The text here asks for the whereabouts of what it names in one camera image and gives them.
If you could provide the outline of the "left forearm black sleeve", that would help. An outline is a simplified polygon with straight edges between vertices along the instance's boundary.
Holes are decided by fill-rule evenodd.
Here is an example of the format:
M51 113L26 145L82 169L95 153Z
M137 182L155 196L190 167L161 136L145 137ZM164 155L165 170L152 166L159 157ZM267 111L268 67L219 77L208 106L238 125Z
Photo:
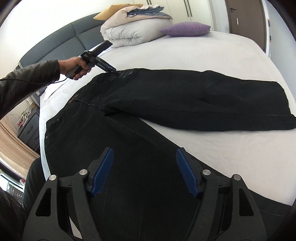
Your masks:
M57 60L43 61L10 72L1 79L1 118L24 99L60 78Z

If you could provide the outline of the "person's left hand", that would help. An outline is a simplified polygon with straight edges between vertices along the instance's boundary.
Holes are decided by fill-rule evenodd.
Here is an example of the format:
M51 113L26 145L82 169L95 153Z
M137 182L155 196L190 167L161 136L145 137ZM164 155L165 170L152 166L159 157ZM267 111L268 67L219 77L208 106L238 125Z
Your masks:
M74 80L82 78L91 71L91 68L87 66L86 62L81 57L72 57L66 60L59 60L58 63L60 67L60 73L63 75L67 75L70 71L78 66L82 67L82 70L73 77Z

